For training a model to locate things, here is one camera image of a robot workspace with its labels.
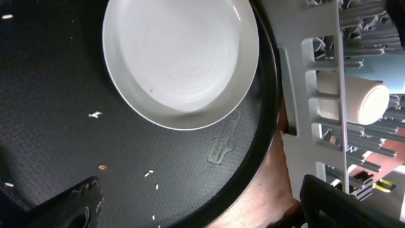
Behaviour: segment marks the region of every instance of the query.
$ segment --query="textured black surface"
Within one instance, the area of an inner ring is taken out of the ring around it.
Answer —
[[[28,210],[97,176],[106,200],[99,227],[207,225],[251,182],[273,137],[280,87],[268,37],[261,38],[261,65],[236,110],[242,115],[236,146],[215,164],[208,156],[226,119],[203,130],[167,130],[118,95],[101,50],[105,6],[105,0],[0,6],[0,14],[14,15],[0,20],[0,181],[15,185],[0,189]],[[95,111],[104,114],[88,117]]]

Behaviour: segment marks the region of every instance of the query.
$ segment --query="round black tray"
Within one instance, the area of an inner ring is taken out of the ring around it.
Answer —
[[[0,181],[15,185],[0,189],[29,210],[98,176],[99,227],[205,227],[249,186],[277,128],[266,15],[251,1],[260,57],[246,98],[220,123],[180,132],[144,120],[113,87],[101,49],[107,2],[0,1],[0,14],[14,16],[0,20]]]

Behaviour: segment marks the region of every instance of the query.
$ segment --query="embossed logo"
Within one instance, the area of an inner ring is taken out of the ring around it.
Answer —
[[[213,149],[208,156],[209,162],[221,164],[225,155],[236,147],[235,130],[241,116],[241,111],[234,111],[228,116],[220,135],[215,137]]]

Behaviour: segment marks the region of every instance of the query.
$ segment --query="white crumb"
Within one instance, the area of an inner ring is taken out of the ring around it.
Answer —
[[[93,114],[89,114],[89,117],[99,118],[99,115],[101,115],[101,114],[103,114],[103,113],[97,111],[97,112],[95,112]]]

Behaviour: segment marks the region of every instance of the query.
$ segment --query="white plate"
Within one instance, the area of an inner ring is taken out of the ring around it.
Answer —
[[[242,101],[259,37],[248,0],[110,0],[103,48],[116,88],[137,113],[193,130]]]

